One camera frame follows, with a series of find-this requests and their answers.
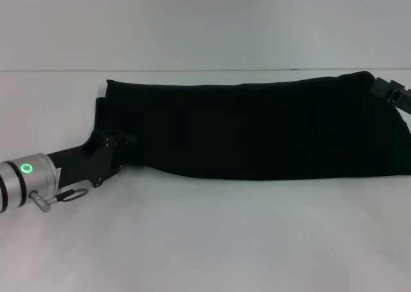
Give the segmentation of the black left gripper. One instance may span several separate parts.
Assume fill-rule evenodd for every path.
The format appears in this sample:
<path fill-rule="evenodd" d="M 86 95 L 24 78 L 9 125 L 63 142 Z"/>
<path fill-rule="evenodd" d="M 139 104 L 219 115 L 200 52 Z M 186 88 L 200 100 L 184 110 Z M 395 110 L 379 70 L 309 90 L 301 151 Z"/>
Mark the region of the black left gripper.
<path fill-rule="evenodd" d="M 137 147 L 138 139 L 133 135 L 95 130 L 84 144 L 48 157 L 60 169 L 59 188 L 84 180 L 99 187 L 121 171 L 126 153 Z"/>

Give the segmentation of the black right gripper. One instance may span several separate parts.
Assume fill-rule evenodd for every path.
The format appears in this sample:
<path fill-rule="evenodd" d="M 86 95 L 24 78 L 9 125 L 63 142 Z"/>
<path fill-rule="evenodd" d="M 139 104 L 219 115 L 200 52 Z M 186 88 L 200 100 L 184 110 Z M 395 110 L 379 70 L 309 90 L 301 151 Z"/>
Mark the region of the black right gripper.
<path fill-rule="evenodd" d="M 394 80 L 387 82 L 382 78 L 376 78 L 371 93 L 379 98 L 387 98 L 392 106 L 411 114 L 410 89 L 406 89 L 402 84 Z"/>

